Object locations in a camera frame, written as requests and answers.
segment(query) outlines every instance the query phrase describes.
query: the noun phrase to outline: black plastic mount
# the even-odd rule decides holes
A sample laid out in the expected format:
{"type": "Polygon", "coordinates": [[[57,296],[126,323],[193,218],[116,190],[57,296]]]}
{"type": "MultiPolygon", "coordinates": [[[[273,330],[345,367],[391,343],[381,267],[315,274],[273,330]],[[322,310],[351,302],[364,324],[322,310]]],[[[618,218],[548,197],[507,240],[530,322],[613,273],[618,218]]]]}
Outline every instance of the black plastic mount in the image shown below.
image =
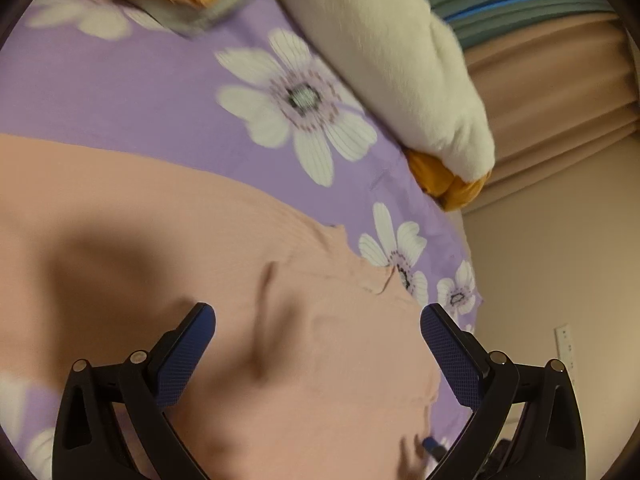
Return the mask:
{"type": "MultiPolygon", "coordinates": [[[[199,303],[149,354],[134,352],[122,364],[98,368],[86,361],[76,362],[69,373],[56,427],[53,480],[145,479],[129,455],[112,402],[126,406],[161,480],[207,480],[162,409],[166,406],[166,385],[177,401],[214,327],[212,308],[199,303]]],[[[516,365],[502,352],[488,354],[437,304],[425,307],[420,328],[456,397],[473,409],[457,442],[432,473],[433,480],[476,478],[511,405],[518,402],[526,406],[510,450],[493,478],[585,479],[580,415],[560,361],[549,361],[540,368],[516,365]]]]}
{"type": "Polygon", "coordinates": [[[584,480],[586,459],[580,413],[564,365],[514,364],[503,352],[487,353],[462,332],[438,304],[425,307],[422,336],[430,346],[459,402],[473,397],[461,384],[462,356],[475,370],[481,402],[462,434],[432,473],[432,480],[473,480],[493,449],[512,404],[525,403],[511,447],[492,476],[495,480],[584,480]],[[447,341],[442,344],[431,344],[447,341]]]}

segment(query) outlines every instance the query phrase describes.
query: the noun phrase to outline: purple bedsheet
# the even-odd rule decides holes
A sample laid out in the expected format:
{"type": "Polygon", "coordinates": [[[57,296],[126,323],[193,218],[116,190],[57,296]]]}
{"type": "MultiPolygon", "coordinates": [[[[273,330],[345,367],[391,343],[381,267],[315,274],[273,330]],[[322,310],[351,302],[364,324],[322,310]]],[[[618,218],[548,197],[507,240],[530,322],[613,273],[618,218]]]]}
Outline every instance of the purple bedsheet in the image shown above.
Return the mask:
{"type": "MultiPolygon", "coordinates": [[[[354,251],[398,265],[418,301],[438,301],[469,330],[481,299],[454,228],[398,145],[292,30],[275,0],[251,0],[194,40],[106,2],[37,0],[0,52],[0,132],[250,184],[343,224],[354,251]]],[[[36,475],[50,478],[42,449],[59,394],[18,390],[10,437],[36,475]]],[[[443,381],[434,437],[452,444],[468,415],[443,381]]]]}

